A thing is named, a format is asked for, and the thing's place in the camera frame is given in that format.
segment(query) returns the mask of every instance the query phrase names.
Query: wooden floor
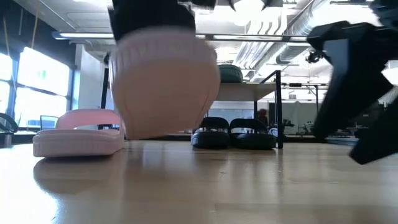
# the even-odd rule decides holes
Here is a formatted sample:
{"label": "wooden floor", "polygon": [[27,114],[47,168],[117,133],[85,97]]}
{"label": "wooden floor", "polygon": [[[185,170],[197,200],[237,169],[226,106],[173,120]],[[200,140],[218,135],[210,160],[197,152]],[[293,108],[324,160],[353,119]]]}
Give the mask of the wooden floor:
{"label": "wooden floor", "polygon": [[397,224],[398,159],[359,166],[348,150],[141,141],[113,157],[47,160],[32,145],[0,149],[0,223]]}

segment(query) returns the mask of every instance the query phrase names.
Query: green object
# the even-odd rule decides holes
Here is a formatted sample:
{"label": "green object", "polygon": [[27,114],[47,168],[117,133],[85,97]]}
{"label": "green object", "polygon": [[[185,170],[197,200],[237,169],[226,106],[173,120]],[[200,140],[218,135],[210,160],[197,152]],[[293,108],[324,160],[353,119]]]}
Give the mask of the green object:
{"label": "green object", "polygon": [[235,65],[219,65],[222,83],[242,83],[242,70]]}

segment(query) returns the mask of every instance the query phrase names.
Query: person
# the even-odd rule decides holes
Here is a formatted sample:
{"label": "person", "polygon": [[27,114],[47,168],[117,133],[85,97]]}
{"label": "person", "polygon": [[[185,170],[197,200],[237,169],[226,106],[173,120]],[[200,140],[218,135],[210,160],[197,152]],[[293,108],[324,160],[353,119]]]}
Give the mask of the person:
{"label": "person", "polygon": [[260,109],[257,114],[258,114],[257,119],[261,121],[268,128],[267,110]]}
{"label": "person", "polygon": [[[216,0],[191,2],[210,9],[216,6]],[[108,12],[116,43],[131,32],[148,27],[182,27],[193,33],[196,29],[195,17],[177,0],[113,0],[113,9],[109,8]]]}

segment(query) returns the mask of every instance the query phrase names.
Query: window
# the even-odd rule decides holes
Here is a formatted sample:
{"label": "window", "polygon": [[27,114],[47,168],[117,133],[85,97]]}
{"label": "window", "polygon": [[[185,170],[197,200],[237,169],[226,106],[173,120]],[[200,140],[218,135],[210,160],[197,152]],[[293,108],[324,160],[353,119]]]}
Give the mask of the window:
{"label": "window", "polygon": [[7,111],[9,92],[10,85],[6,82],[0,82],[0,113]]}
{"label": "window", "polygon": [[67,110],[67,99],[45,93],[18,88],[15,105],[19,127],[39,128],[40,115],[60,117]]}
{"label": "window", "polygon": [[19,62],[18,83],[66,96],[69,72],[66,65],[26,47]]}
{"label": "window", "polygon": [[10,80],[12,75],[12,59],[0,54],[0,80]]}
{"label": "window", "polygon": [[15,120],[20,128],[40,128],[40,115],[59,117],[67,108],[70,69],[30,48],[19,60]]}
{"label": "window", "polygon": [[0,54],[0,113],[7,112],[11,75],[12,59],[7,55]]}

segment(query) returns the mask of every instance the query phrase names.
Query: window frame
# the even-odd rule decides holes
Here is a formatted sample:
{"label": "window frame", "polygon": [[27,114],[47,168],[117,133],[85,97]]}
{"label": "window frame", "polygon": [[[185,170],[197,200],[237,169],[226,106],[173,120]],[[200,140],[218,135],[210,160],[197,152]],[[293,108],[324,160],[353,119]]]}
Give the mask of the window frame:
{"label": "window frame", "polygon": [[[16,91],[18,90],[18,88],[28,88],[32,91],[36,91],[39,93],[43,93],[46,95],[52,95],[52,96],[61,96],[67,99],[67,104],[66,104],[66,111],[70,111],[72,109],[72,93],[73,93],[73,81],[75,79],[75,69],[71,68],[70,66],[68,66],[69,68],[69,79],[68,79],[68,92],[66,96],[63,95],[59,95],[57,93],[54,93],[52,91],[48,91],[48,90],[44,90],[41,88],[36,88],[36,87],[32,87],[32,86],[28,86],[28,85],[23,85],[21,83],[18,83],[18,73],[19,73],[19,65],[20,65],[20,59],[21,57],[18,58],[12,58],[10,57],[12,60],[12,76],[10,80],[3,80],[0,78],[0,82],[6,82],[9,84],[10,89],[9,89],[9,96],[8,96],[8,107],[6,110],[6,114],[9,115],[10,117],[12,117],[13,119],[15,119],[15,105],[16,105]],[[18,128],[21,131],[39,131],[38,128],[22,128],[19,127]]]}

